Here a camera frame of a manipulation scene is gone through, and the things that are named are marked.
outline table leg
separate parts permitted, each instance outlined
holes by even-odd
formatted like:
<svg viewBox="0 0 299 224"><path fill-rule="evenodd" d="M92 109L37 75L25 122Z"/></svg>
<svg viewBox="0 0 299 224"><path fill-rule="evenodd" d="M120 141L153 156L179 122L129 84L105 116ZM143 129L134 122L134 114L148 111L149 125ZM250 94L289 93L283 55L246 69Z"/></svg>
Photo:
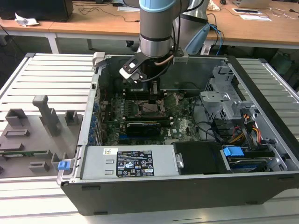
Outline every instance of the table leg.
<svg viewBox="0 0 299 224"><path fill-rule="evenodd" d="M58 39L55 33L48 33L46 37L49 40L49 44L53 54L60 54L60 47L58 44Z"/></svg>
<svg viewBox="0 0 299 224"><path fill-rule="evenodd" d="M210 49L213 45L213 41L205 41L204 42L204 45L202 45L202 48L201 48L201 55L208 55L210 53Z"/></svg>
<svg viewBox="0 0 299 224"><path fill-rule="evenodd" d="M4 35L0 35L0 46L6 46L7 45L6 40L5 40L4 37L5 37Z"/></svg>
<svg viewBox="0 0 299 224"><path fill-rule="evenodd" d="M90 49L90 50L93 49L93 44L92 44L92 40L91 39L87 39L87 45L88 45L88 49Z"/></svg>

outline metal frame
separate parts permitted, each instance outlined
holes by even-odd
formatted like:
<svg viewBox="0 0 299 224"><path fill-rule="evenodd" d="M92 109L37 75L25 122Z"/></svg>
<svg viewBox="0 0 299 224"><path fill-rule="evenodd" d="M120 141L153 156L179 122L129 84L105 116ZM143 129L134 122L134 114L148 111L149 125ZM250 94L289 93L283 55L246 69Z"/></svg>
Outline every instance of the metal frame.
<svg viewBox="0 0 299 224"><path fill-rule="evenodd" d="M97 39L97 40L119 40L119 41L138 41L139 36L129 35L101 35L101 34L76 34L76 33L56 33L56 32L35 32L6 30L9 35L14 36L39 36L46 37L49 41L53 54L60 53L60 47L57 38L78 38L78 39ZM6 32L0 30L0 35L6 35ZM87 41L88 48L92 48L91 42Z"/></svg>

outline laptop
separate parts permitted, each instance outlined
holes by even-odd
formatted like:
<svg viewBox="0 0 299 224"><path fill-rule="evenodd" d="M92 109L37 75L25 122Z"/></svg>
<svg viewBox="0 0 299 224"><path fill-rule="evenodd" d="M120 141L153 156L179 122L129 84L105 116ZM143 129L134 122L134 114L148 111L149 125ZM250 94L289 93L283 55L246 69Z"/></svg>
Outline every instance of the laptop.
<svg viewBox="0 0 299 224"><path fill-rule="evenodd" d="M267 8L272 0L241 0L233 3L242 8Z"/></svg>

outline paper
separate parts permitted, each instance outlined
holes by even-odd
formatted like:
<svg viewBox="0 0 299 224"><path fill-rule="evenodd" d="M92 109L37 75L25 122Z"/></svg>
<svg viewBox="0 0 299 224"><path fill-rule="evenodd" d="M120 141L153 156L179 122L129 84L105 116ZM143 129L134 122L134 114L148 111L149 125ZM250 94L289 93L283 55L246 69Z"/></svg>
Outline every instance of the paper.
<svg viewBox="0 0 299 224"><path fill-rule="evenodd" d="M34 26L34 25L38 25L39 23L36 21L36 19L26 19L23 18L21 16L18 16L17 13L15 13L15 19L14 21L16 21L19 25L26 27L26 26Z"/></svg>
<svg viewBox="0 0 299 224"><path fill-rule="evenodd" d="M258 16L258 15L240 15L244 20L260 20L260 21L271 21L268 17Z"/></svg>
<svg viewBox="0 0 299 224"><path fill-rule="evenodd" d="M140 12L140 9L139 8L128 7L128 6L120 6L120 7L118 7L117 11L138 13L138 12Z"/></svg>
<svg viewBox="0 0 299 224"><path fill-rule="evenodd" d="M209 5L207 6L208 10L211 11L220 11L220 8L214 3L213 0L210 0Z"/></svg>

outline metal slotted surface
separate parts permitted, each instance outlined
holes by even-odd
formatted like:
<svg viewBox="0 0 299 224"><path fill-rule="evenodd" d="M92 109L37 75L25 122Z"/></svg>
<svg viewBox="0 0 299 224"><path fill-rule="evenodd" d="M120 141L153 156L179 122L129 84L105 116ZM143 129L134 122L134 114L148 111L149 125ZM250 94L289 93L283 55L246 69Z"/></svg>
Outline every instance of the metal slotted surface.
<svg viewBox="0 0 299 224"><path fill-rule="evenodd" d="M238 59L238 62L299 140L299 96L297 93L267 63L262 63L259 59ZM241 84L239 88L245 98L250 100Z"/></svg>
<svg viewBox="0 0 299 224"><path fill-rule="evenodd" d="M76 110L83 115L93 76L92 59L92 55L62 54L25 58L0 99L0 132L7 125L5 116L11 108L22 108L27 115L40 114L31 103L35 95L48 95L49 108L57 114Z"/></svg>

